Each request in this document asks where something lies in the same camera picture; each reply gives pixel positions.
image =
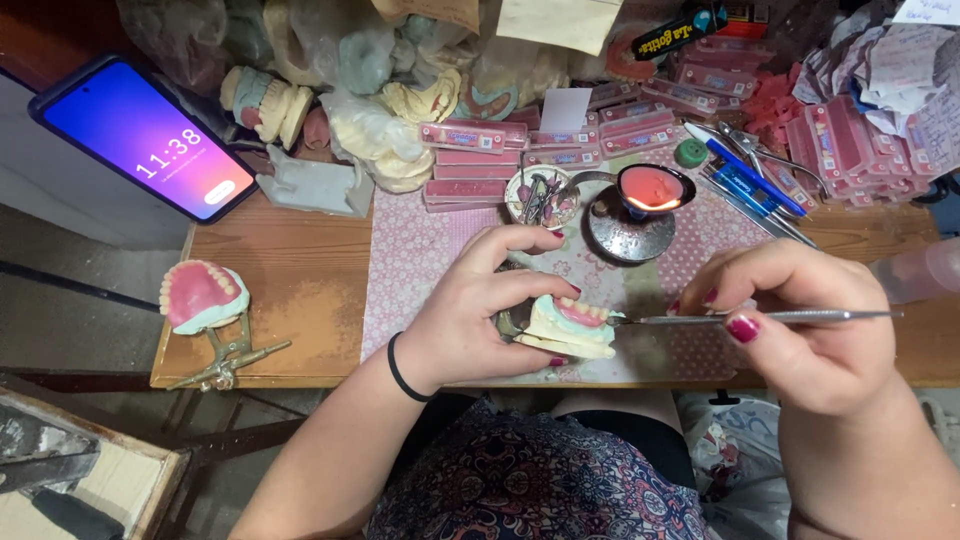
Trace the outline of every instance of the green cap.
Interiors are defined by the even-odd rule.
[[[677,145],[673,159],[684,169],[696,168],[707,158],[707,145],[695,138],[689,138]]]

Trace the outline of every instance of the smartphone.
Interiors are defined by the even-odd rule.
[[[256,191],[254,172],[149,73],[103,55],[30,101],[41,126],[201,224]]]

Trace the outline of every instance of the black hair tie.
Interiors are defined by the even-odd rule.
[[[427,403],[430,400],[432,400],[434,396],[437,395],[437,392],[434,392],[430,396],[424,396],[417,390],[414,390],[413,388],[411,388],[410,385],[407,384],[405,380],[403,380],[403,377],[400,376],[399,370],[396,369],[396,357],[394,356],[394,344],[396,343],[396,338],[400,336],[402,333],[403,333],[402,331],[395,333],[394,337],[390,338],[390,343],[387,344],[387,362],[390,363],[390,373],[394,374],[394,380],[396,381],[396,384],[400,387],[401,390],[403,390],[403,392],[406,395],[410,396],[411,399],[417,400],[418,402]]]

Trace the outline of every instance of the woman's left hand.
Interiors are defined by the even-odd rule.
[[[524,225],[486,228],[471,238],[396,340],[396,365],[407,384],[432,394],[444,384],[522,375],[550,365],[553,353],[504,343],[491,317],[544,294],[577,300],[580,289],[533,270],[494,271],[508,252],[536,255],[563,245],[561,233]]]

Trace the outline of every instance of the phone screen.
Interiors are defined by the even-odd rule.
[[[201,220],[253,183],[249,172],[122,62],[98,71],[43,115]]]

